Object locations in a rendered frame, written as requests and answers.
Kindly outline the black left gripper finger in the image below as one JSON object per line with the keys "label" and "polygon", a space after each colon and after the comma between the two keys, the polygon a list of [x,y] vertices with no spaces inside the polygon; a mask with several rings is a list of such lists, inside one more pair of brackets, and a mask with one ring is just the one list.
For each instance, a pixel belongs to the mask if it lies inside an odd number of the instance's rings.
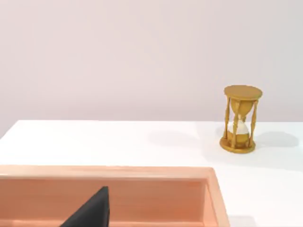
{"label": "black left gripper finger", "polygon": [[60,227],[109,227],[109,188],[102,187]]}

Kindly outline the shallow salmon-coloured box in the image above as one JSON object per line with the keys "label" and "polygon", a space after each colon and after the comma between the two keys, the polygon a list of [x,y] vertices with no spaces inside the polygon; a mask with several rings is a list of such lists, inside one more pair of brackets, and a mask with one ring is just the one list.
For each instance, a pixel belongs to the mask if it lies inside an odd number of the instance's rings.
{"label": "shallow salmon-coloured box", "polygon": [[101,187],[109,227],[231,227],[210,167],[0,165],[0,227],[59,227]]}

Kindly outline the golden hourglass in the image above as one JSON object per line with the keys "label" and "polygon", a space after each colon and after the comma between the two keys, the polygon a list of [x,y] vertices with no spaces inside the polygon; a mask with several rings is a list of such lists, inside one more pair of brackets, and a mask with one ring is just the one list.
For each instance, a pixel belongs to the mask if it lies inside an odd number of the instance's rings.
{"label": "golden hourglass", "polygon": [[227,97],[227,106],[220,146],[232,153],[250,153],[256,146],[254,130],[262,91],[248,85],[230,85],[223,91]]}

